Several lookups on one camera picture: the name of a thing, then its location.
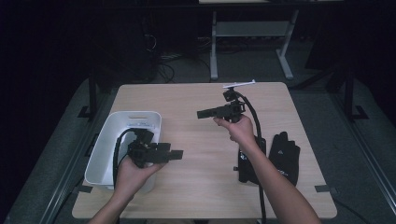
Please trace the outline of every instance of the person's left hand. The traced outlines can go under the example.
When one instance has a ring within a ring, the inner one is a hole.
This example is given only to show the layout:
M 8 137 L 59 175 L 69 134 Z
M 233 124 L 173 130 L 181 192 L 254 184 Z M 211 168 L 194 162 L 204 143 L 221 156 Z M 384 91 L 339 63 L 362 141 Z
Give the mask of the person's left hand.
M 149 177 L 164 166 L 165 163 L 138 168 L 132 159 L 126 156 L 119 166 L 119 173 L 117 175 L 117 183 L 113 196 L 120 199 L 127 199 L 128 202 L 131 201 Z

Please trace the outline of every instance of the person's right hand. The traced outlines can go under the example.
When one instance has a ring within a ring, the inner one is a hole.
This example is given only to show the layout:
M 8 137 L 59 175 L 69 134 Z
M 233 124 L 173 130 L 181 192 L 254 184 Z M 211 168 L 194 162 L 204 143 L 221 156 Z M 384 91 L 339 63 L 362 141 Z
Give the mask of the person's right hand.
M 219 126 L 228 130 L 230 139 L 238 143 L 244 152 L 246 152 L 246 149 L 253 148 L 253 146 L 257 145 L 253 133 L 253 124 L 249 117 L 242 115 L 240 120 L 236 123 L 218 118 L 213 118 L 213 120 Z

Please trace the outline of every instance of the white plastic bin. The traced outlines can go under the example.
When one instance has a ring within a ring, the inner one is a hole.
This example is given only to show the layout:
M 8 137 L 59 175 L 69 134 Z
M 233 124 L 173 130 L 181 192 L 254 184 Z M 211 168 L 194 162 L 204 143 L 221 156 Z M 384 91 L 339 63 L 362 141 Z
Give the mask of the white plastic bin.
M 160 142 L 161 115 L 154 111 L 119 111 L 108 116 L 99 133 L 90 160 L 85 170 L 85 180 L 100 189 L 114 189 L 113 185 L 113 154 L 123 131 L 130 128 L 148 129 L 154 133 L 152 143 Z M 127 153 L 128 145 L 136 136 L 133 132 L 125 134 L 120 144 L 120 159 Z M 141 192 L 149 192 L 154 187 L 155 174 L 152 175 Z

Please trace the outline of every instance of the hand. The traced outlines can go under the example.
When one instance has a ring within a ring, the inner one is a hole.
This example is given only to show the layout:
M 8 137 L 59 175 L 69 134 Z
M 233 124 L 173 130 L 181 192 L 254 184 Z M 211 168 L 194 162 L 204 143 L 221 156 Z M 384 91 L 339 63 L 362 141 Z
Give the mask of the hand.
M 236 123 L 230 123 L 225 119 L 213 118 L 213 120 L 219 125 L 228 130 L 230 133 L 230 139 L 239 144 L 241 149 L 252 148 L 257 145 L 254 138 L 253 124 L 249 117 L 242 115 L 241 119 Z
M 165 164 L 153 164 L 150 167 L 138 168 L 132 159 L 126 156 L 120 163 L 114 197 L 132 200 L 146 181 Z

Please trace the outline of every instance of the gray carpet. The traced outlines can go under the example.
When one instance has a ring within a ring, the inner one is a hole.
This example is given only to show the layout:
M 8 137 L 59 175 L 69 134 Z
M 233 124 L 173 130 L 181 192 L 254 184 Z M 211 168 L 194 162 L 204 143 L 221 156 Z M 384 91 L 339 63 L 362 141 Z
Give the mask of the gray carpet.
M 256 81 L 280 81 L 293 86 L 318 72 L 304 69 L 311 43 L 292 42 L 287 58 L 295 79 L 286 80 L 275 54 L 279 44 L 279 41 L 267 40 L 257 48 L 219 54 L 218 82 L 250 81 L 254 78 Z M 166 64 L 175 70 L 174 82 L 199 83 L 209 81 L 208 61 L 206 52 L 200 54 L 200 60 L 182 58 Z M 170 77 L 169 68 L 163 69 Z M 396 129 L 359 81 L 355 82 L 355 105 L 361 105 L 369 119 L 348 122 L 337 104 L 343 93 L 327 93 L 324 90 L 327 80 L 325 77 L 303 91 L 291 91 L 290 94 L 324 178 L 332 188 L 332 196 L 370 223 L 396 223 L 396 216 L 377 185 L 351 126 L 360 130 L 393 185 L 396 183 L 396 165 L 393 162 L 396 159 Z M 164 83 L 164 79 L 157 76 L 152 83 Z M 12 207 L 8 223 L 48 223 L 42 219 L 50 212 L 50 217 L 55 217 L 54 223 L 87 222 L 71 215 L 77 198 L 73 187 L 83 177 L 89 159 L 84 156 L 85 151 L 92 147 L 90 143 L 94 135 L 100 132 L 116 93 L 117 88 L 110 93 L 98 92 L 99 113 L 88 122 L 88 119 L 78 118 L 79 110 L 89 104 L 88 82 L 81 84 Z M 76 155 L 78 159 L 71 161 L 70 158 Z M 63 177 L 68 177 L 69 181 L 60 186 Z M 64 191 L 61 197 L 64 203 L 59 209 L 51 209 L 48 205 L 56 189 Z M 336 203 L 337 217 L 323 220 L 323 223 L 364 223 L 340 203 Z M 143 223 L 143 220 L 123 219 L 121 223 Z

